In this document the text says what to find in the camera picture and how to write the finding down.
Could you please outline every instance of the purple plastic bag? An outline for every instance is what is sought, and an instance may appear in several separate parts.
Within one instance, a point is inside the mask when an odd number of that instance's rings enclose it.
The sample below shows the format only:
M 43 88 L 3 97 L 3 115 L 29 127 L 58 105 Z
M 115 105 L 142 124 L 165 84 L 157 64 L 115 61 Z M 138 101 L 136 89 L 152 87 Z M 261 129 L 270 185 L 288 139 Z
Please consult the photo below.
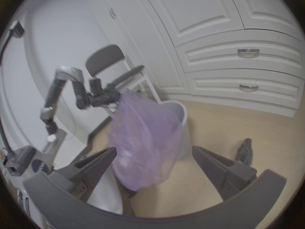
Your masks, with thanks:
M 177 115 L 141 94 L 127 90 L 107 134 L 117 156 L 112 169 L 132 191 L 167 180 L 181 149 Z

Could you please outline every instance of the light wood floor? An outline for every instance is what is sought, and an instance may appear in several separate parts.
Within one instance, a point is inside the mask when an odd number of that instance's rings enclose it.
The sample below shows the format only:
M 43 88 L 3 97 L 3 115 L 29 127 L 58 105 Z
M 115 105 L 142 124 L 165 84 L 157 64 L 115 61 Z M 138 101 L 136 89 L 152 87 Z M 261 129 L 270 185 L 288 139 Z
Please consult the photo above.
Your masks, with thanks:
M 281 196 L 257 228 L 267 227 L 289 203 L 303 181 L 305 97 L 294 118 L 221 105 L 181 102 L 188 110 L 193 145 L 234 159 L 242 141 L 249 137 L 253 148 L 252 167 L 257 169 L 257 176 L 265 169 L 271 169 L 287 178 Z M 108 129 L 106 127 L 95 137 L 93 153 L 108 147 Z M 183 215 L 221 202 L 191 153 L 177 161 L 167 181 L 142 189 L 131 199 L 138 217 Z

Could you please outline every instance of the cabinet panel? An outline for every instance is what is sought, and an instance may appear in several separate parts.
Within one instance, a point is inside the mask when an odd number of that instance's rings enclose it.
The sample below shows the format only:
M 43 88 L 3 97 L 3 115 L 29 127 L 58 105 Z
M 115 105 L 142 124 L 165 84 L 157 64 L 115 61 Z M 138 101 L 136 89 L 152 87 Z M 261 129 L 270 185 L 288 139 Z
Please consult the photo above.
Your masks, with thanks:
M 137 61 L 159 93 L 189 93 L 186 78 L 168 33 L 148 0 L 105 0 L 124 32 Z
M 192 95 L 237 98 L 298 108 L 304 80 L 273 71 L 231 69 L 186 74 Z
M 251 49 L 252 52 L 238 52 L 239 49 Z M 279 71 L 305 78 L 302 43 L 275 31 L 220 33 L 181 45 L 176 51 L 185 72 L 248 68 Z
M 149 0 L 175 46 L 224 31 L 244 29 L 232 0 Z
M 279 31 L 302 40 L 299 26 L 282 0 L 233 0 L 245 29 Z

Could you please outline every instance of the trash can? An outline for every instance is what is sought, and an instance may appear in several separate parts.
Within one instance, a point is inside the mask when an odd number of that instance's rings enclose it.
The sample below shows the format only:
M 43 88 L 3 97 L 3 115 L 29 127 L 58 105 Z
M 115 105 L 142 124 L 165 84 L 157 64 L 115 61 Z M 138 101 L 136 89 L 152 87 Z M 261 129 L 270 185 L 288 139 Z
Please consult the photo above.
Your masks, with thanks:
M 164 101 L 161 104 L 164 107 L 166 107 L 168 110 L 174 112 L 181 121 L 183 131 L 181 137 L 181 151 L 178 159 L 183 159 L 189 154 L 191 150 L 191 139 L 190 139 L 190 133 L 187 123 L 188 112 L 185 106 L 179 101 L 169 100 L 169 101 Z

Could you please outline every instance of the cabinet handle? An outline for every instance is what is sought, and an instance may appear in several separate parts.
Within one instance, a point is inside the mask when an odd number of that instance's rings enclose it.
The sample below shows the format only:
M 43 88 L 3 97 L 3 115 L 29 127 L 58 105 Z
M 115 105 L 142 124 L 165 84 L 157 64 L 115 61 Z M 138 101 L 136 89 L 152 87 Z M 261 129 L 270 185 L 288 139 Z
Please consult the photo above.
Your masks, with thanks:
M 110 9 L 110 10 L 109 10 L 109 14 L 110 14 L 110 16 L 111 16 L 113 19 L 116 17 L 116 14 L 115 14 L 115 12 L 113 11 L 113 9 Z
M 256 49 L 238 49 L 237 51 L 238 52 L 256 52 L 256 53 L 260 52 L 260 50 L 258 48 L 256 48 Z
M 249 90 L 257 90 L 258 89 L 258 86 L 245 86 L 245 85 L 242 85 L 242 84 L 240 84 L 239 87 L 249 89 Z

